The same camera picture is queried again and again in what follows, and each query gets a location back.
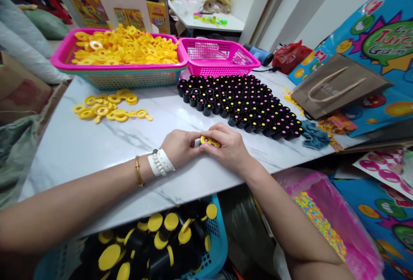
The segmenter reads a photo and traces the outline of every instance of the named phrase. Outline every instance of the power cord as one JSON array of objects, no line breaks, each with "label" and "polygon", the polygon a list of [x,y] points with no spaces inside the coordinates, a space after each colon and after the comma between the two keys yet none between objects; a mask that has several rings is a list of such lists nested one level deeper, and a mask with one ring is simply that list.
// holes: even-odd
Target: power cord
[{"label": "power cord", "polygon": [[279,70],[279,69],[280,69],[279,67],[274,66],[274,67],[272,67],[272,68],[270,68],[270,69],[266,69],[266,70],[264,70],[264,71],[256,71],[256,70],[253,70],[253,71],[255,71],[255,72],[265,72],[265,71],[276,72],[276,71]]}]

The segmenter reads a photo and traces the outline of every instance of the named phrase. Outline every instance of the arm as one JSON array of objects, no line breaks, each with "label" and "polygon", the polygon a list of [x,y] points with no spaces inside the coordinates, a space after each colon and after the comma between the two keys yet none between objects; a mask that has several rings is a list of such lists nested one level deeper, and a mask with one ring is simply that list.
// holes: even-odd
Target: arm
[{"label": "arm", "polygon": [[201,133],[221,143],[200,146],[245,180],[257,199],[274,237],[286,253],[294,279],[353,279],[318,229],[267,170],[248,153],[242,136],[222,123]]},{"label": "arm", "polygon": [[[177,168],[200,152],[196,132],[174,130],[161,147]],[[51,188],[0,212],[0,254],[47,251],[79,233],[139,188],[135,159]],[[139,157],[144,183],[154,178],[148,155]]]}]

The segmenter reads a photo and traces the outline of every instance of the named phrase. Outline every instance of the blue plastic basket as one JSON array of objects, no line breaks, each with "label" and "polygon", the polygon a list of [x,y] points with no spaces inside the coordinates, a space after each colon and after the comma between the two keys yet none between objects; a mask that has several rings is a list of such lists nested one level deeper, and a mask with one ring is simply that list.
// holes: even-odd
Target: blue plastic basket
[{"label": "blue plastic basket", "polygon": [[[213,194],[205,200],[215,204],[218,209],[215,220],[206,221],[211,236],[211,251],[202,255],[201,271],[197,274],[188,272],[182,276],[184,279],[211,279],[222,269],[227,259],[228,241],[218,196]],[[84,240],[75,240],[49,251],[36,267],[34,280],[67,280],[80,265],[79,256],[83,247]]]}]

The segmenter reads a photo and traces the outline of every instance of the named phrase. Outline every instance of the red plastic bag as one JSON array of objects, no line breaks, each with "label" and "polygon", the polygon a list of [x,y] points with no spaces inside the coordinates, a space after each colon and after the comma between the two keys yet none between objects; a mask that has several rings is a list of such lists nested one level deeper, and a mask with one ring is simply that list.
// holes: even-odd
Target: red plastic bag
[{"label": "red plastic bag", "polygon": [[288,46],[277,50],[274,53],[272,66],[277,66],[283,74],[291,73],[313,51],[301,43],[302,40],[298,43],[290,43]]}]

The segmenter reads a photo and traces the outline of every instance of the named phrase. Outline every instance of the gold bracelet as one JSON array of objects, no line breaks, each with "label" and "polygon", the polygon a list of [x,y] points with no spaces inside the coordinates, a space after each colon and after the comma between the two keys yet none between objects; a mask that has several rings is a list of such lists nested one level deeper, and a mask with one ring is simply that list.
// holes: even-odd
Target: gold bracelet
[{"label": "gold bracelet", "polygon": [[140,187],[143,187],[145,184],[144,184],[143,181],[142,181],[141,172],[139,171],[139,156],[138,156],[138,155],[136,156],[136,166],[135,166],[135,169],[136,169],[136,177],[137,177],[137,179],[138,179],[138,185],[139,185]]}]

